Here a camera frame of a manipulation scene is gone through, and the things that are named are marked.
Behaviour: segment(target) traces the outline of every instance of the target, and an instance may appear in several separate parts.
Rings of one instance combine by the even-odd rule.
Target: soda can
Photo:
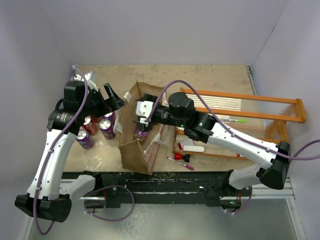
[[[78,132],[78,136],[75,138],[75,140],[83,147],[84,149],[90,149],[94,146],[94,140],[90,134],[84,130],[80,129]]]
[[[103,119],[108,119],[112,123],[112,125],[114,125],[116,122],[116,114],[114,111],[110,112],[110,113],[104,115]]]
[[[94,123],[93,118],[91,116],[85,117],[83,128],[90,135],[95,135],[98,132],[98,128],[97,128],[96,124]]]
[[[146,140],[148,133],[149,133],[148,131],[140,131],[139,126],[136,126],[133,136],[135,137],[135,139],[144,141]]]
[[[114,126],[108,119],[103,119],[99,123],[99,128],[106,139],[113,139],[116,136],[116,134],[113,131]]]
[[[102,118],[102,116],[101,116],[101,117],[98,117],[98,118],[94,118],[93,121],[94,121],[96,124],[98,124],[98,123],[101,122],[102,119],[103,119],[103,118]]]

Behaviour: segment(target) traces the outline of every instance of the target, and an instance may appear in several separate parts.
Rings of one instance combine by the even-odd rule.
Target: beige table surface
[[[190,83],[197,90],[229,92],[238,94],[253,94],[250,80],[244,65],[84,65],[79,66],[83,73],[96,73],[96,84],[101,89],[104,98],[108,95],[103,84],[110,83],[112,89],[122,97],[135,82],[145,82],[164,87],[169,82],[181,79]],[[167,96],[178,92],[180,83],[172,85],[167,90]],[[167,133],[169,142],[160,145],[154,166],[155,172],[189,171],[185,167],[171,162],[166,156],[172,156],[173,127]],[[107,140],[99,131],[93,136],[94,147],[83,149],[75,142],[69,152],[65,172],[123,172],[118,137]],[[228,159],[212,156],[192,155],[190,165],[195,171],[227,171],[241,169],[253,164],[245,159]]]

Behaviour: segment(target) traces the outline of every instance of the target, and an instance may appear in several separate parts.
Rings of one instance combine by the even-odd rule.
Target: gray wall
[[[259,95],[301,98],[305,124],[289,124],[292,152],[320,139],[320,1],[290,0],[263,51],[253,65]],[[301,156],[320,153],[319,145]],[[319,239],[320,160],[294,161],[290,177],[298,213],[309,240]]]
[[[71,65],[37,0],[0,1],[0,233],[16,240],[25,214],[14,206],[38,168],[48,115]]]
[[[288,0],[40,0],[72,64],[252,65]]]

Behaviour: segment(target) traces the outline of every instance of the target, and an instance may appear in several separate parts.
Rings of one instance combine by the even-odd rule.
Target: brown paper bag
[[[126,106],[121,109],[118,122],[122,128],[122,133],[119,132],[118,134],[118,148],[121,154],[122,167],[125,169],[147,175],[153,173],[159,143],[152,142],[152,140],[158,133],[162,134],[164,126],[162,124],[154,125],[146,140],[139,141],[134,137],[137,125],[133,120],[137,120],[135,115],[136,100],[142,98],[145,93],[159,96],[163,89],[163,87],[137,82],[129,91],[131,98]]]

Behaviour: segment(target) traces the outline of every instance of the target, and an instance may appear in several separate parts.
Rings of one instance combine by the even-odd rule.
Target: gray floor
[[[103,209],[105,218],[122,217],[131,205]],[[83,200],[72,207],[64,223],[55,223],[43,237],[32,226],[29,240],[295,240],[285,199],[252,200],[231,216],[204,205],[138,204],[122,222],[105,222],[84,214]],[[41,222],[45,229],[47,222]]]

